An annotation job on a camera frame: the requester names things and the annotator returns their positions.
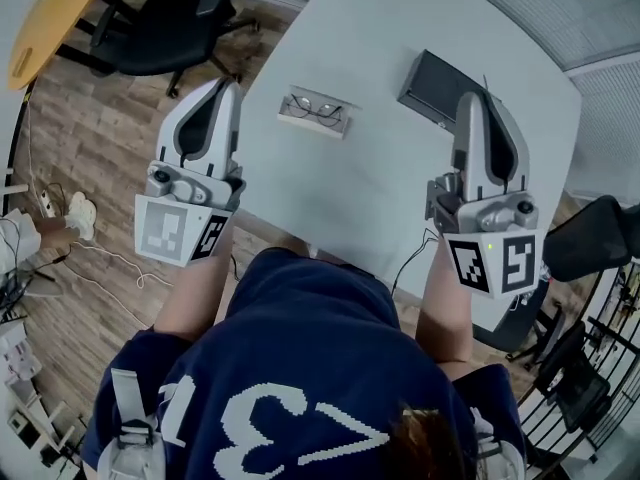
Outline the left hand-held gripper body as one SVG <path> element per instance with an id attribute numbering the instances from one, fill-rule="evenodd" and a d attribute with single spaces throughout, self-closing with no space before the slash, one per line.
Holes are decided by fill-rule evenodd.
<path id="1" fill-rule="evenodd" d="M 235 162 L 221 179 L 153 161 L 135 196 L 135 251 L 186 267 L 219 253 L 246 187 Z"/>

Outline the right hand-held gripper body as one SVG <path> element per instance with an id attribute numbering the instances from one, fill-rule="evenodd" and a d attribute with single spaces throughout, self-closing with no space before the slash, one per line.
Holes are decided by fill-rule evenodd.
<path id="1" fill-rule="evenodd" d="M 493 299 L 537 289 L 545 231 L 527 191 L 465 202 L 459 174 L 428 183 L 425 218 L 442 235 L 459 283 Z"/>

